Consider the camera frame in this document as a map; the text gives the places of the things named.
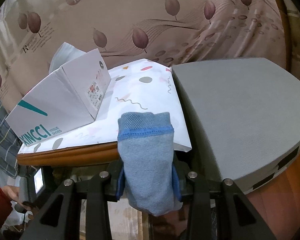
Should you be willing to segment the person left hand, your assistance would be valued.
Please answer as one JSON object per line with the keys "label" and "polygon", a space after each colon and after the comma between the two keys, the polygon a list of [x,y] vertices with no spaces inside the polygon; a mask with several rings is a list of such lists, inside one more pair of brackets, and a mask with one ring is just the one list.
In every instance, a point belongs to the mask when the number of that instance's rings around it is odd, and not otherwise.
{"label": "person left hand", "polygon": [[9,201],[14,201],[16,203],[18,203],[19,205],[21,205],[24,209],[30,211],[31,208],[23,205],[22,202],[19,199],[19,187],[16,186],[10,186],[10,185],[6,185],[1,187],[1,190],[3,191],[3,193],[5,194],[5,196],[9,199]]}

